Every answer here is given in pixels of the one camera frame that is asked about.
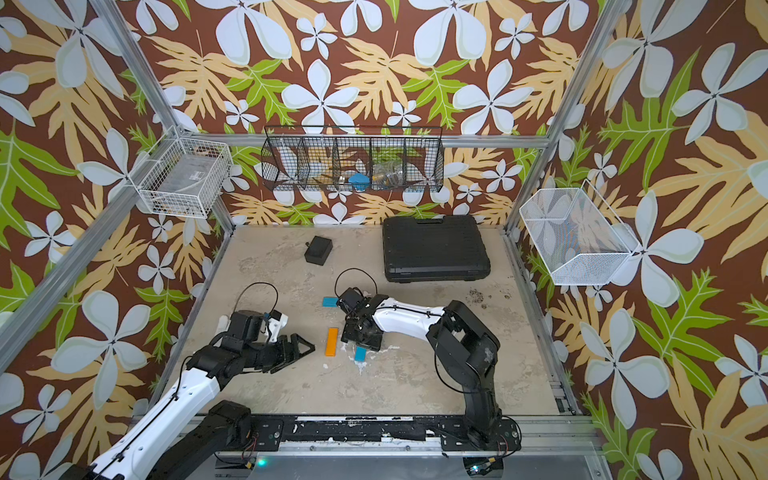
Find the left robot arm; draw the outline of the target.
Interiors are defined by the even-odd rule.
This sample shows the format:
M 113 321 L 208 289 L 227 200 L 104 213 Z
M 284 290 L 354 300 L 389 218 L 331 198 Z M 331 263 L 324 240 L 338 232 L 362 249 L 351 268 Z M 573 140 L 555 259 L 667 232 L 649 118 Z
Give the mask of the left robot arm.
M 73 465 L 64 479 L 184 479 L 208 457 L 253 436 L 250 409 L 231 401 L 212 408 L 193 432 L 182 431 L 238 375 L 277 373 L 315 351 L 298 334 L 274 343 L 256 334 L 219 333 L 192 354 L 162 400 L 90 465 Z

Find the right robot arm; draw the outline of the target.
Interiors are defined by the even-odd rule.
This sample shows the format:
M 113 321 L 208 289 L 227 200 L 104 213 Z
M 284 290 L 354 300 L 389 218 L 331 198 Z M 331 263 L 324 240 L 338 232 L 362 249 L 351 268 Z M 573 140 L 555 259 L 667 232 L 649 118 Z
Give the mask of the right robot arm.
M 433 349 L 436 373 L 455 382 L 449 389 L 463 396 L 464 437 L 478 450 L 509 455 L 521 448 L 516 422 L 505 417 L 495 395 L 499 339 L 462 302 L 427 307 L 400 302 L 383 294 L 366 296 L 357 287 L 336 301 L 345 314 L 341 341 L 367 350 L 381 349 L 386 333 L 426 341 Z

